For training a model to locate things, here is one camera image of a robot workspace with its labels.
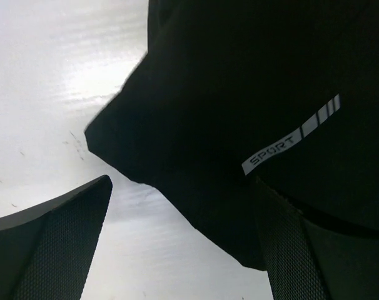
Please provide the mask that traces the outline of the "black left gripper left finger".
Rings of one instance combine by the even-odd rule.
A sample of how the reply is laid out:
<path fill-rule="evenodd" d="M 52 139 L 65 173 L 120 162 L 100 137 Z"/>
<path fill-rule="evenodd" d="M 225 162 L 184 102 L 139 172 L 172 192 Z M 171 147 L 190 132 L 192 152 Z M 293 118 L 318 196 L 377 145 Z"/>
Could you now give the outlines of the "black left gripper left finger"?
<path fill-rule="evenodd" d="M 103 175 L 0 217 L 0 299 L 80 299 L 111 191 Z"/>

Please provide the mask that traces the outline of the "black sport shorts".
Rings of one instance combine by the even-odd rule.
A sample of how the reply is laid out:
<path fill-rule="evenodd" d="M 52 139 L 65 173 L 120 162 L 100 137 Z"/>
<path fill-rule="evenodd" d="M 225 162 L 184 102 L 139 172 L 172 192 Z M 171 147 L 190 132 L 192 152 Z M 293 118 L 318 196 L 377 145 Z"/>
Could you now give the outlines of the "black sport shorts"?
<path fill-rule="evenodd" d="M 379 231 L 379 1 L 150 1 L 147 53 L 85 136 L 249 268 L 256 179 Z"/>

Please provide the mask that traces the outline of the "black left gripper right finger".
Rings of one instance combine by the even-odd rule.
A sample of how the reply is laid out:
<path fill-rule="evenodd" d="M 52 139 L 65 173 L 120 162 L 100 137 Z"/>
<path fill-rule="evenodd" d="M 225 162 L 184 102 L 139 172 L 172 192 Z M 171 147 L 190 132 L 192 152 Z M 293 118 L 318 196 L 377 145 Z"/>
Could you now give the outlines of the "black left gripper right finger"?
<path fill-rule="evenodd" d="M 253 183 L 261 251 L 274 299 L 379 299 L 379 231 Z"/>

